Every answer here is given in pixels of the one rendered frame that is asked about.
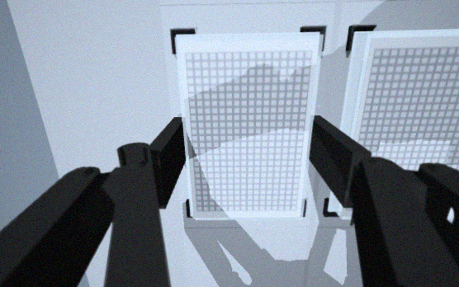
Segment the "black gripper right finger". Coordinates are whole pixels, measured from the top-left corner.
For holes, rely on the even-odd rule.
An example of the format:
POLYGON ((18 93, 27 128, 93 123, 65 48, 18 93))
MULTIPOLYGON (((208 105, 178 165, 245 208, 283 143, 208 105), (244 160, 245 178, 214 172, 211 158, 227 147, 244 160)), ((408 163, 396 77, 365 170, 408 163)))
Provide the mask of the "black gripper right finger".
POLYGON ((363 287, 459 287, 459 170, 438 162, 405 170, 320 115, 309 160, 353 208, 363 287))

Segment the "grey flat deck plate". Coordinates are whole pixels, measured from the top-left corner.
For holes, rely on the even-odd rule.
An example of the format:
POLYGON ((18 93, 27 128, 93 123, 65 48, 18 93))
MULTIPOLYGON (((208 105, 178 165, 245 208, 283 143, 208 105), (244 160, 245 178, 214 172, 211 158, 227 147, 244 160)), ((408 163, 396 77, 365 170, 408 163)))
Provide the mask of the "grey flat deck plate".
MULTIPOLYGON (((7 0, 59 178, 110 172, 125 144, 172 120, 160 6, 336 2, 328 120, 343 2, 391 0, 7 0)), ((363 287, 355 227, 183 228, 178 182, 160 209, 172 287, 363 287)))

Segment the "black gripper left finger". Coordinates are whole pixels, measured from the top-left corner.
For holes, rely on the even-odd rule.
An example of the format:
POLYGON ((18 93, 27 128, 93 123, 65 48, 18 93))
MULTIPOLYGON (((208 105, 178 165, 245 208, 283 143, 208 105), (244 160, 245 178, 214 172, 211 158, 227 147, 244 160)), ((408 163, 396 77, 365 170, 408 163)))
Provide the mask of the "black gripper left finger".
POLYGON ((0 231, 0 287, 78 287, 111 223, 103 287, 171 287, 159 210, 186 161, 182 117, 117 154, 111 172, 66 173, 0 231))

